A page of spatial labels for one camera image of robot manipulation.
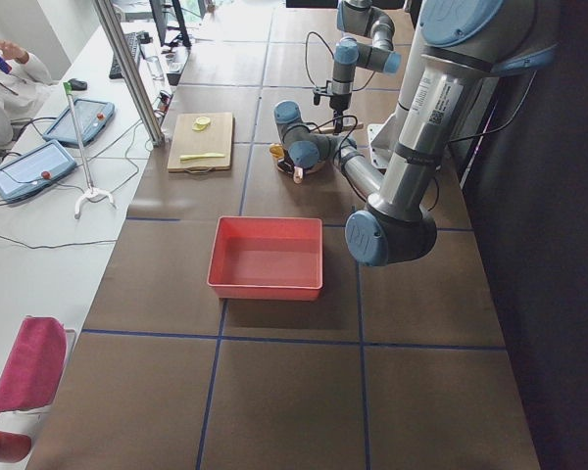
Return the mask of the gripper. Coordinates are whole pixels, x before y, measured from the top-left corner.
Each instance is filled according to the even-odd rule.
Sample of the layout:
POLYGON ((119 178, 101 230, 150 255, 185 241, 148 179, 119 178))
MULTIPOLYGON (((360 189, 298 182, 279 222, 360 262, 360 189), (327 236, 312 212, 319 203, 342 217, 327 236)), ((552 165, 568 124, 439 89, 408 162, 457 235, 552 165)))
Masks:
POLYGON ((332 133, 342 132, 344 127, 344 111, 349 109, 349 94, 332 93, 329 97, 329 107, 333 110, 332 133))

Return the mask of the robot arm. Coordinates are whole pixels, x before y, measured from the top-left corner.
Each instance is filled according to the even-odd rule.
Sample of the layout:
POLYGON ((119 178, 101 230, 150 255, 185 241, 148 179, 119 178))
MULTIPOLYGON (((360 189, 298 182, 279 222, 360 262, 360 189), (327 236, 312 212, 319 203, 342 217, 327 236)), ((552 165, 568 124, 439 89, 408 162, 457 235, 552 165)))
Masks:
POLYGON ((560 5, 556 1, 425 1, 410 56, 393 46, 392 20, 369 1, 342 1, 332 78, 315 90, 336 119, 350 104, 357 69, 404 75, 394 113, 372 139, 388 160, 377 169, 340 130, 312 132, 298 105, 278 103, 274 120, 294 173, 333 163, 365 198, 352 213, 345 238, 350 254, 369 266, 419 259, 437 229, 422 198, 476 85, 490 76, 534 71, 555 55, 560 5))
POLYGON ((336 22, 344 35, 335 47, 327 92, 334 117, 333 133, 339 134, 344 112, 350 107, 356 68, 393 74, 401 58, 394 51, 393 21, 371 1, 339 1, 336 22))

